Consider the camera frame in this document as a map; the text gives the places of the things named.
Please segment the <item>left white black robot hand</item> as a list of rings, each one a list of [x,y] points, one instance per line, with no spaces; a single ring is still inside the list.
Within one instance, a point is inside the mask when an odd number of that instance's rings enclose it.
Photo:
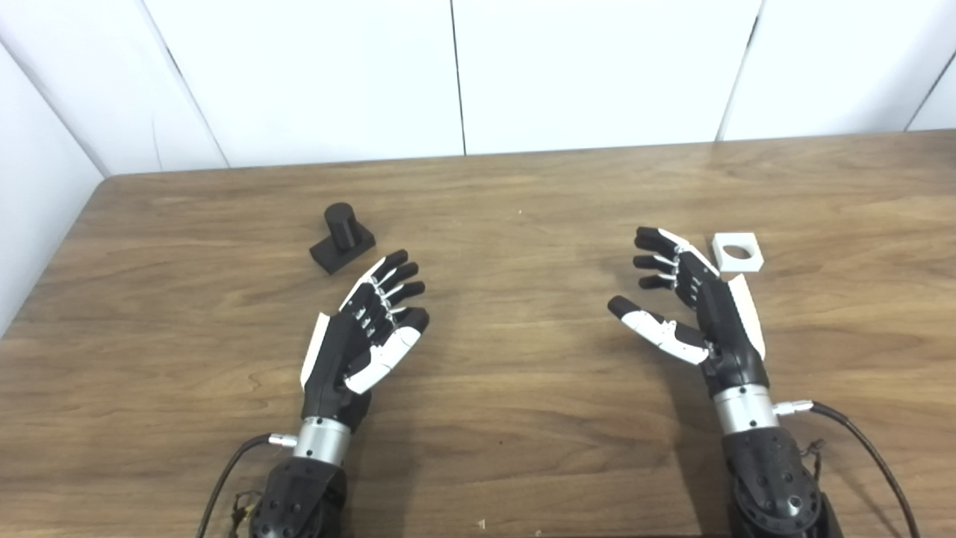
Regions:
[[[320,313],[302,371],[302,419],[334,420],[354,433],[371,406],[372,389],[426,332],[426,309],[404,300],[426,290],[412,280],[419,265],[404,249],[370,267],[331,315]]]

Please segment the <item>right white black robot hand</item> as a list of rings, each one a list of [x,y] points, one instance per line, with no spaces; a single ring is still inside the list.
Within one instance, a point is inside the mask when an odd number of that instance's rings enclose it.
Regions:
[[[642,309],[621,295],[608,310],[659,350],[699,365],[711,396],[743,386],[769,388],[766,343],[754,299],[742,275],[724,280],[696,247],[666,229],[636,228],[636,268],[652,270],[639,279],[645,290],[673,291],[696,316],[696,327]]]

